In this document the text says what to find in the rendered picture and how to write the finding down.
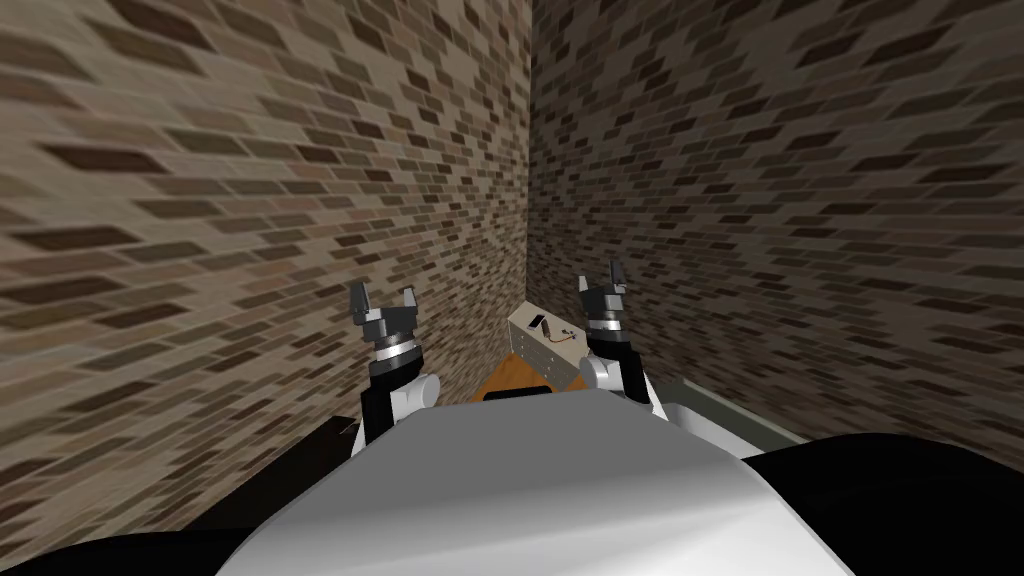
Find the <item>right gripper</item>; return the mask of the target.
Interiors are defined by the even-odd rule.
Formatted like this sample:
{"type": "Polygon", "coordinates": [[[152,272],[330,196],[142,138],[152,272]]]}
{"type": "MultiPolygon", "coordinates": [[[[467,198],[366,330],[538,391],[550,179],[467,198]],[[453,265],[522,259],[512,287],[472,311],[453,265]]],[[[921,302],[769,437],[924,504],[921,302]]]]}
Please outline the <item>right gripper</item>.
{"type": "Polygon", "coordinates": [[[620,261],[609,261],[612,287],[589,288],[587,277],[578,278],[578,291],[588,327],[621,327],[626,278],[620,261]]]}

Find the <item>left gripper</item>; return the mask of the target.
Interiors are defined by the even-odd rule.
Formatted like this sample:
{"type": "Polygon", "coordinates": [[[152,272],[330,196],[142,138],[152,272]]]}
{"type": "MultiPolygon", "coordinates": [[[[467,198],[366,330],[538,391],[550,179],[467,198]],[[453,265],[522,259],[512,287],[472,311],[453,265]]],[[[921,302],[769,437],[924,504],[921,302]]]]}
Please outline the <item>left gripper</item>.
{"type": "Polygon", "coordinates": [[[415,291],[402,291],[403,307],[372,308],[364,282],[349,286],[350,313],[354,322],[362,322],[362,340],[378,349],[387,348],[411,338],[418,327],[418,304],[415,291]]]}

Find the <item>beige chest of drawers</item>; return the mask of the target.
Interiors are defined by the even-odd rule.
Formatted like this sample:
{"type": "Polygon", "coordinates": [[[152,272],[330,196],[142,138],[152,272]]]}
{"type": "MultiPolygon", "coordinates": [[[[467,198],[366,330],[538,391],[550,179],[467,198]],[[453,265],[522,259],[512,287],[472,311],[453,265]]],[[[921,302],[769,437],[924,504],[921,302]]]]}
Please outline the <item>beige chest of drawers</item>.
{"type": "Polygon", "coordinates": [[[508,317],[511,351],[553,390],[582,386],[579,364],[588,355],[585,331],[528,301],[508,317]]]}

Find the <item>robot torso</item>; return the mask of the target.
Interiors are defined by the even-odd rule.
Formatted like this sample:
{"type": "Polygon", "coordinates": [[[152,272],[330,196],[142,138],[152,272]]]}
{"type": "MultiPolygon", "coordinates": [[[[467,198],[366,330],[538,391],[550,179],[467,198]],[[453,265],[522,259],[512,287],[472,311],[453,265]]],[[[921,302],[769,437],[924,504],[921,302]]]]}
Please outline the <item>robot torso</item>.
{"type": "Polygon", "coordinates": [[[750,452],[606,390],[424,409],[216,576],[853,576],[750,452]]]}

